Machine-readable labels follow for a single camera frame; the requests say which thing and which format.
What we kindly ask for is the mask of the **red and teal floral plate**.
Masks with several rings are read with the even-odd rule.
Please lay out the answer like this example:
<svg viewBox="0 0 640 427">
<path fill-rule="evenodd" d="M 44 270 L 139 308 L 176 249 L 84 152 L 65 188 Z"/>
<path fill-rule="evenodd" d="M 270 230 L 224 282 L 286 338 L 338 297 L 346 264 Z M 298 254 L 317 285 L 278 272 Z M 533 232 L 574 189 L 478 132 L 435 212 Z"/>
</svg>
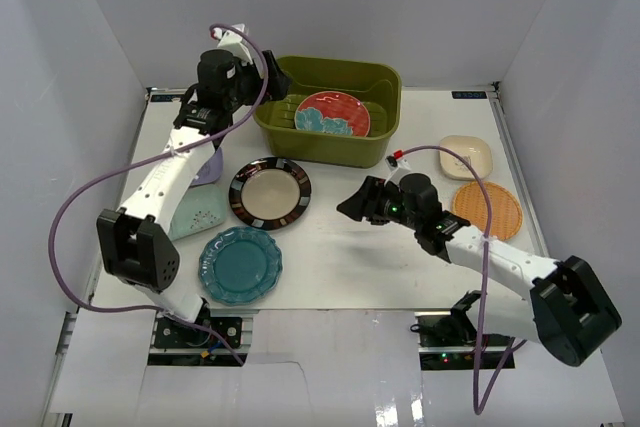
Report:
<svg viewBox="0 0 640 427">
<path fill-rule="evenodd" d="M 297 130 L 340 136 L 367 137 L 371 116 L 356 97 L 323 91 L 306 97 L 294 114 Z"/>
</svg>

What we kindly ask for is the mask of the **black rimmed beige plate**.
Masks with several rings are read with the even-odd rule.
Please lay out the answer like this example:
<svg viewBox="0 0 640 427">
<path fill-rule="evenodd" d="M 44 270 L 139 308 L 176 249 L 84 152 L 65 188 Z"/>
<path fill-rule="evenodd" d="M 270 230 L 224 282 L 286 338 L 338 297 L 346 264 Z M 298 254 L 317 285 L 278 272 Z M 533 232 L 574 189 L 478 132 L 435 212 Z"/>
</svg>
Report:
<svg viewBox="0 0 640 427">
<path fill-rule="evenodd" d="M 247 226 L 265 231 L 296 222 L 308 209 L 312 184 L 296 162 L 265 157 L 243 166 L 233 177 L 228 199 L 234 215 Z"/>
</svg>

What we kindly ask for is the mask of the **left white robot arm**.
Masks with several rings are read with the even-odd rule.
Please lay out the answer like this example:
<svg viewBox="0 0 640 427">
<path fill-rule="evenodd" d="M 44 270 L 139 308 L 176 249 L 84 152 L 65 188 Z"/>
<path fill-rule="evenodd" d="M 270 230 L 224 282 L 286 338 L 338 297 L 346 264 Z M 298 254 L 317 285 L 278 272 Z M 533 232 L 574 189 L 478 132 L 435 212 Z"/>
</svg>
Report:
<svg viewBox="0 0 640 427">
<path fill-rule="evenodd" d="M 180 255 L 168 236 L 171 220 L 199 170 L 235 127 L 234 113 L 282 100 L 290 85 L 270 51 L 260 52 L 256 61 L 226 49 L 204 52 L 197 81 L 181 98 L 162 159 L 117 210 L 105 209 L 97 219 L 106 273 L 144 293 L 153 310 L 179 318 L 176 331 L 188 345 L 205 343 L 212 324 L 200 314 L 205 300 L 174 284 Z"/>
</svg>

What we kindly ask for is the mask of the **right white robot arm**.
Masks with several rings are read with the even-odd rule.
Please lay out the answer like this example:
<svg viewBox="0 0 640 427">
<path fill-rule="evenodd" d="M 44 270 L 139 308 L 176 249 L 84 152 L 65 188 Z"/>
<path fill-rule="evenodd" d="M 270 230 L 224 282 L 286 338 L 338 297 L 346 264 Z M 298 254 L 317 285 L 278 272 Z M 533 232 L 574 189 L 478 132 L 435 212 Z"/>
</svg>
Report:
<svg viewBox="0 0 640 427">
<path fill-rule="evenodd" d="M 517 295 L 517 302 L 509 303 L 472 291 L 458 301 L 450 310 L 451 331 L 463 345 L 475 345 L 487 333 L 515 337 L 577 367 L 622 325 L 588 262 L 576 256 L 541 257 L 486 239 L 479 228 L 442 207 L 424 174 L 409 173 L 398 182 L 368 176 L 337 210 L 356 222 L 402 225 L 428 254 L 486 273 Z"/>
</svg>

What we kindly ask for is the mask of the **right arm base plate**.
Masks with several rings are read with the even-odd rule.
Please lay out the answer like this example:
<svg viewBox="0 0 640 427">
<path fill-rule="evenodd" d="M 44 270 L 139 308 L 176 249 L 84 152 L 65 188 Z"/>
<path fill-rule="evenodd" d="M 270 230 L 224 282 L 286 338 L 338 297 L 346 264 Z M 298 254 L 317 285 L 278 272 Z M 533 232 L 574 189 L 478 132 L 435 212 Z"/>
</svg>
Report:
<svg viewBox="0 0 640 427">
<path fill-rule="evenodd" d="M 445 325 L 447 311 L 422 311 L 415 314 L 410 331 L 417 335 L 422 371 L 472 370 L 475 341 L 457 336 Z M 485 334 L 480 368 L 495 368 L 508 345 L 509 338 Z"/>
</svg>

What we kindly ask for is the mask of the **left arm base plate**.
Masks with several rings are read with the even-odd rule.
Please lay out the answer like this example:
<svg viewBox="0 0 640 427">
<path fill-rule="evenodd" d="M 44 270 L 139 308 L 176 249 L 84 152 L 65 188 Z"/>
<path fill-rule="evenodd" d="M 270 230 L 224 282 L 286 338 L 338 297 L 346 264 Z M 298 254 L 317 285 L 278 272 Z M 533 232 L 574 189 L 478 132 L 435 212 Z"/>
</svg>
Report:
<svg viewBox="0 0 640 427">
<path fill-rule="evenodd" d="M 241 345 L 241 333 L 243 319 L 238 316 L 214 314 L 211 310 L 203 308 L 195 320 L 195 324 L 208 331 L 202 331 L 183 323 L 171 320 L 164 316 L 158 316 L 154 326 L 154 334 L 151 346 L 160 350 L 179 349 L 210 349 L 222 347 L 219 337 L 223 338 L 232 349 Z"/>
</svg>

